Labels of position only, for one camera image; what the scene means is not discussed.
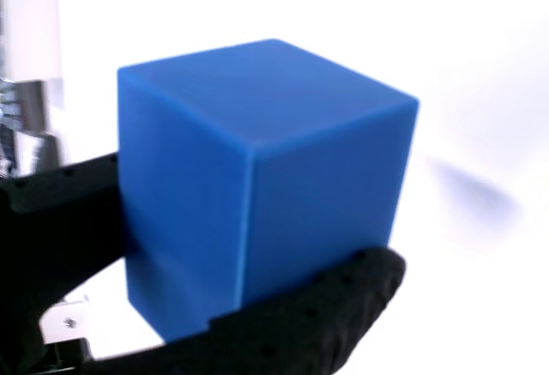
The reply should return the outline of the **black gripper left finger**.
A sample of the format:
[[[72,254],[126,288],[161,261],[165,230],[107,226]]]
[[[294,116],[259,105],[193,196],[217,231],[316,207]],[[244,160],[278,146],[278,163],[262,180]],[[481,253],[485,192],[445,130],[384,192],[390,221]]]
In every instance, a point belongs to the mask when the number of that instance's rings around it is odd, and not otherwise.
[[[1,183],[1,372],[44,355],[46,310],[124,254],[118,155]]]

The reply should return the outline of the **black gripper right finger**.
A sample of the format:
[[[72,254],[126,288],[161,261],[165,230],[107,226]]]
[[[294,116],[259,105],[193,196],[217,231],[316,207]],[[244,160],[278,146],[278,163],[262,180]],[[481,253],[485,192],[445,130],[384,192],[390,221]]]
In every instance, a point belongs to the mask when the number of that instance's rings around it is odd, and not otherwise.
[[[333,374],[392,300],[403,257],[363,250],[304,286],[216,318],[208,331],[89,362],[87,374]]]

